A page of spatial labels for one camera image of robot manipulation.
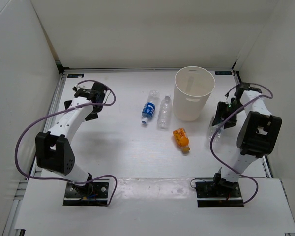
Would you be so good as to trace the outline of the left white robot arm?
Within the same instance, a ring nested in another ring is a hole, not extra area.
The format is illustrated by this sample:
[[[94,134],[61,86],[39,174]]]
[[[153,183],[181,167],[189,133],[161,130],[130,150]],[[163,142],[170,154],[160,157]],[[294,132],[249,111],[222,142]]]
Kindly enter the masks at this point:
[[[35,137],[36,161],[38,167],[53,172],[77,185],[77,191],[84,197],[93,193],[90,174],[76,163],[71,141],[84,121],[98,118],[102,110],[108,87],[94,82],[92,88],[75,86],[72,100],[65,101],[65,113],[46,133]]]

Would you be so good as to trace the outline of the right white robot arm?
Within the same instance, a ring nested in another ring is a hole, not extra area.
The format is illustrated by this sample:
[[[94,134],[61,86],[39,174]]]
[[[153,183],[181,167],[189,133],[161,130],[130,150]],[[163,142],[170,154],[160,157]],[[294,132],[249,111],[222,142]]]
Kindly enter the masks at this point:
[[[282,119],[274,116],[265,106],[262,100],[265,95],[259,85],[240,83],[233,90],[232,98],[218,103],[211,125],[216,129],[213,133],[216,136],[221,129],[236,126],[238,113],[246,113],[232,164],[227,166],[228,170],[219,170],[214,175],[211,191],[218,197],[236,187],[239,177],[251,163],[272,153],[282,125]]]

